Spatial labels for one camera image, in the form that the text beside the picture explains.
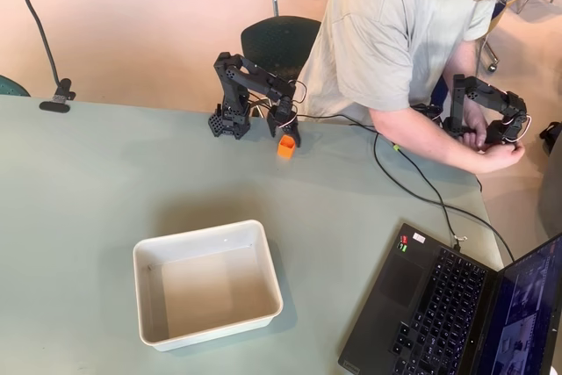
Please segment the person's left hand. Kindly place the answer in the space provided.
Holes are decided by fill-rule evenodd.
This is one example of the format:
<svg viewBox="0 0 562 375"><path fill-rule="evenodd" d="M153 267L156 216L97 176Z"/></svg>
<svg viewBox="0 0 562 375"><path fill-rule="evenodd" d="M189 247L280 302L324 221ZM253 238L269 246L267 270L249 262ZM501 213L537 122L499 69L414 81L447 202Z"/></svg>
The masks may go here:
<svg viewBox="0 0 562 375"><path fill-rule="evenodd" d="M484 152L494 145L493 143L486 142L484 135L480 136L475 129L470 127L465 127L463 134L458 137L458 140L469 149L477 152Z"/></svg>

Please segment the person's right hand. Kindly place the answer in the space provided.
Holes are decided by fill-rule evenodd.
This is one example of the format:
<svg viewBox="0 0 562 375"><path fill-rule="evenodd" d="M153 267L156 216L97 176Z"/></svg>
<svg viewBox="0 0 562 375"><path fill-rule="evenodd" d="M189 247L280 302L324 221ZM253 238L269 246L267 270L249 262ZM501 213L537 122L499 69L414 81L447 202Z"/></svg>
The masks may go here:
<svg viewBox="0 0 562 375"><path fill-rule="evenodd" d="M517 164L525 154L521 143L494 145L482 155L479 173L491 173Z"/></svg>

